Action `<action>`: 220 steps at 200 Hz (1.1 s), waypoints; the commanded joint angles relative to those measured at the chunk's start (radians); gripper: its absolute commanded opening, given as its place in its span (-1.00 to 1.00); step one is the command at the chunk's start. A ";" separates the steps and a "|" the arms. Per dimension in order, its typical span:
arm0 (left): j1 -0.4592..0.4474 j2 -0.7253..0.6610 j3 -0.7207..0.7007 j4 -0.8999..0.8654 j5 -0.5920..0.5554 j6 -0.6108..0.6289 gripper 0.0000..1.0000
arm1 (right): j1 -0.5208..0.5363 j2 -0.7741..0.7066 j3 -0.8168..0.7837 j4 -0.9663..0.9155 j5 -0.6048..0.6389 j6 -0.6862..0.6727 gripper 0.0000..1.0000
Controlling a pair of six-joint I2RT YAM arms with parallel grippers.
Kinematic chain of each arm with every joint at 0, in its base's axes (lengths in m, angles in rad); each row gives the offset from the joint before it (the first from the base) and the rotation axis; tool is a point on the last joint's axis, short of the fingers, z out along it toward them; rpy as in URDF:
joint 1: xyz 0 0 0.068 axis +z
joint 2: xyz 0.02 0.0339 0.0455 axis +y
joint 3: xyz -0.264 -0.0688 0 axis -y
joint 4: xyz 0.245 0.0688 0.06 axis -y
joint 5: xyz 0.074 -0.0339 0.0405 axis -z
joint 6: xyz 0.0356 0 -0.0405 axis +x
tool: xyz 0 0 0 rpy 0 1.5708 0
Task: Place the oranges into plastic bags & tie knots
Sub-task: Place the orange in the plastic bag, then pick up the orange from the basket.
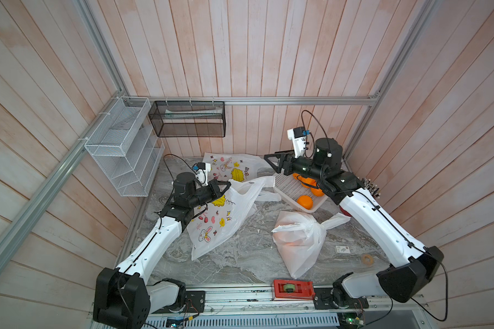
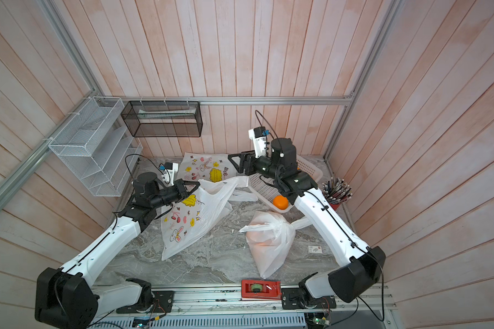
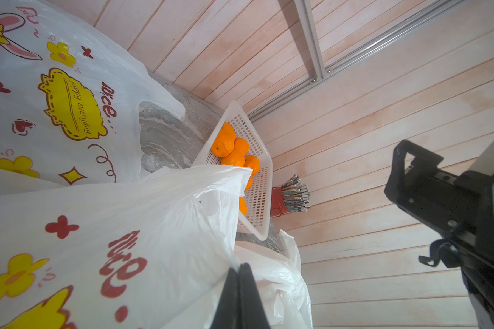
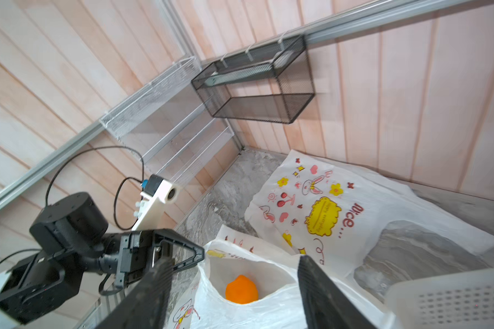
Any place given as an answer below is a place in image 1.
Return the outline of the white plastic bag front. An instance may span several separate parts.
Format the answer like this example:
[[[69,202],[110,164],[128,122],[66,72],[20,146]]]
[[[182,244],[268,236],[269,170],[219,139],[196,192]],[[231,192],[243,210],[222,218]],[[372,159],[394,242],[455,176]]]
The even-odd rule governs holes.
[[[281,211],[272,233],[289,275],[298,279],[309,271],[318,259],[327,231],[350,219],[337,213],[321,223],[309,213]]]

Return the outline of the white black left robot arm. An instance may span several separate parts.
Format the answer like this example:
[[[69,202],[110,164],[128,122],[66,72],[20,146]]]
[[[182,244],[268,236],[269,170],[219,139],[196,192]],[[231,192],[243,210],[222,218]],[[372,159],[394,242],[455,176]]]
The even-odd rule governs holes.
[[[142,328],[149,314],[160,309],[186,309],[185,283],[148,280],[167,248],[183,233],[197,207],[205,207],[230,189],[231,183],[198,181],[193,172],[178,174],[155,227],[130,255],[113,269],[104,268],[97,277],[93,303],[95,322],[113,328]]]

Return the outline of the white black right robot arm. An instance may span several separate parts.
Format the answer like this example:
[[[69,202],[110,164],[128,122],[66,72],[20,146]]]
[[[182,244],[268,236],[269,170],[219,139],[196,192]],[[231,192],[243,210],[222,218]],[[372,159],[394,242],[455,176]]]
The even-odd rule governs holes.
[[[342,170],[342,153],[335,139],[320,138],[311,158],[305,156],[303,146],[263,158],[278,174],[299,174],[315,180],[343,214],[354,218],[370,234],[390,263],[377,273],[350,272],[337,279],[333,283],[336,308],[368,296],[388,296],[406,303],[432,281],[443,262],[443,252],[412,237],[378,204],[359,178]]]

